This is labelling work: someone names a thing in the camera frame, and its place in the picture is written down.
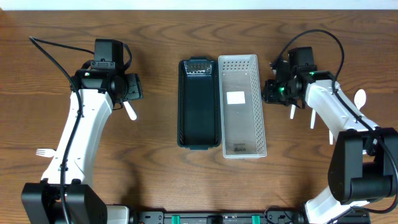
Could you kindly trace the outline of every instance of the plastic container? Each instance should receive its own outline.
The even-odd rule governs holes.
[[[191,57],[178,65],[177,143],[206,150],[220,145],[220,90],[217,62]]]
[[[223,154],[227,159],[267,155],[256,55],[218,58]]]

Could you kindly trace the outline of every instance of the fork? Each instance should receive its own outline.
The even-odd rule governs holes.
[[[36,156],[48,157],[51,158],[55,155],[54,149],[37,149]]]

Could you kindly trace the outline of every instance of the wood grain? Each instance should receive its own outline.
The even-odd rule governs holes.
[[[362,111],[382,127],[398,129],[397,11],[45,11],[10,12],[0,19],[0,223],[27,223],[21,203],[26,182],[38,182],[66,122],[70,90],[60,71],[28,40],[30,35],[93,50],[96,38],[118,39],[133,54],[144,99],[138,120],[115,111],[103,131],[95,164],[95,191],[108,204],[168,211],[258,210],[296,207],[327,186],[333,146],[310,110],[263,105],[268,156],[226,160],[222,147],[177,146],[177,65],[191,56],[256,54],[261,83],[268,63],[296,34],[326,29],[346,52],[340,83],[353,99],[364,88]],[[323,34],[301,37],[320,69],[337,69],[338,47]],[[71,75],[91,59],[84,52],[45,46]],[[392,199],[370,205],[386,208]],[[398,212],[373,215],[396,223]]]

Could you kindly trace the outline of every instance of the white wall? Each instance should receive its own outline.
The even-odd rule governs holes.
[[[0,0],[3,10],[398,9],[398,0]]]

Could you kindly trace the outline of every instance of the wooden table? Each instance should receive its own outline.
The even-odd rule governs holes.
[[[263,159],[226,160],[222,147],[189,151],[177,146],[178,62],[191,56],[256,54],[261,84],[272,77],[269,62],[296,34],[326,29],[346,52],[340,83],[353,99],[359,88],[363,113],[382,127],[398,129],[397,11],[65,11],[4,12],[0,16],[0,222],[28,222],[21,203],[26,182],[38,182],[56,148],[69,109],[69,84],[28,40],[30,35],[94,49],[96,38],[118,39],[133,54],[129,72],[140,75],[144,99],[138,120],[114,111],[104,127],[95,164],[95,191],[105,203],[167,211],[257,210],[296,207],[327,182],[334,146],[311,109],[265,105],[267,153]],[[301,37],[319,69],[337,70],[340,52],[324,34]],[[73,75],[92,59],[84,52],[44,46]],[[370,205],[386,208],[392,199]],[[398,210],[373,215],[396,223]]]

